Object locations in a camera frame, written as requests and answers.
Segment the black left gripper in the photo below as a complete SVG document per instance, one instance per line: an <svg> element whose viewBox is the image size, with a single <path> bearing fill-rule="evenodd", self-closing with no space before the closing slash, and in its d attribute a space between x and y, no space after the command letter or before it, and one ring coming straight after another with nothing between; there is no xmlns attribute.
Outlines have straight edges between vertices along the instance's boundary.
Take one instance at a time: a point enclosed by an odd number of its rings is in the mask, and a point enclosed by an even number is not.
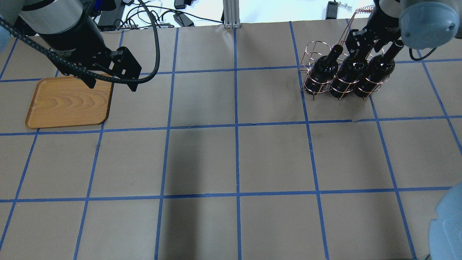
<svg viewBox="0 0 462 260"><path fill-rule="evenodd" d="M141 81L139 77L142 67L126 47L115 51L97 51L81 61L59 57L57 52L54 52L54 56L54 65L62 74L82 80L90 89L96 86L97 80L101 80L125 84L135 92Z"/></svg>

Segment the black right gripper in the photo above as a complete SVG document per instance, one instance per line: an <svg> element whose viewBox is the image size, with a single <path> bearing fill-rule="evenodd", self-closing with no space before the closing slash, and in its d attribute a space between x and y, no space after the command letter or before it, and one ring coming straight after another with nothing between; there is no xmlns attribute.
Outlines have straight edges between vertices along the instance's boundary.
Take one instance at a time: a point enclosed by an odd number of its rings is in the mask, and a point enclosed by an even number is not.
<svg viewBox="0 0 462 260"><path fill-rule="evenodd" d="M361 30L351 29L345 41L350 57L364 50L366 45L373 47L375 52L401 37L399 18L386 14L372 14L367 24Z"/></svg>

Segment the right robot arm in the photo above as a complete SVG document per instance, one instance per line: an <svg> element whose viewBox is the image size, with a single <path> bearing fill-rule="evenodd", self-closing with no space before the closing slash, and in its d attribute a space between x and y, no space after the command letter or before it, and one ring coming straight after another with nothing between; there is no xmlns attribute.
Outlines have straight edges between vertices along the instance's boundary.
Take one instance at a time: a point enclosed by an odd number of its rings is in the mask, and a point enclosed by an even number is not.
<svg viewBox="0 0 462 260"><path fill-rule="evenodd" d="M344 44L350 56L384 46L393 54L404 47L434 51L461 38L460 0L375 0L356 10L370 13L363 29L345 30Z"/></svg>

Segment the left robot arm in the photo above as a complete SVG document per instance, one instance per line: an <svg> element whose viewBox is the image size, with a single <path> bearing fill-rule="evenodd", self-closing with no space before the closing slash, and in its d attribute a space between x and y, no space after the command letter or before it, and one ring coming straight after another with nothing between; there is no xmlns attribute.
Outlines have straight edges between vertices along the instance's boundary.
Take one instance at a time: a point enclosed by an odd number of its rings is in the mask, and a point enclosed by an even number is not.
<svg viewBox="0 0 462 260"><path fill-rule="evenodd" d="M31 34L38 34L49 46L45 54L64 75L81 79L94 88L96 78L88 71L100 71L127 79L129 89L137 90L141 66L126 47L109 49L92 19L117 10L117 0L2 0L1 28L8 31L24 22Z"/></svg>

